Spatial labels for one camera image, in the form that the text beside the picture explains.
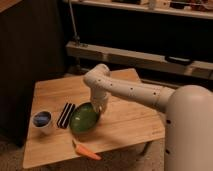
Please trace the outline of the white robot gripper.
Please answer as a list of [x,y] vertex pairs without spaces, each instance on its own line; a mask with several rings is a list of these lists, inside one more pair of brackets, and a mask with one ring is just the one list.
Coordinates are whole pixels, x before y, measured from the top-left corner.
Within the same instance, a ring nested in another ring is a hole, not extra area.
[[103,114],[108,104],[107,92],[100,88],[92,88],[90,91],[90,102],[96,112]]

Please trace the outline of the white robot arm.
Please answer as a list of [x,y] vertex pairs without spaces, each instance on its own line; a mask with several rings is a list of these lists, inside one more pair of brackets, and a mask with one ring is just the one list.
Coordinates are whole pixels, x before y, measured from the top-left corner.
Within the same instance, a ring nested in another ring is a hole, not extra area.
[[98,64],[84,76],[95,110],[107,95],[131,100],[166,115],[164,171],[213,171],[213,92],[198,85],[177,89],[134,83],[110,76]]

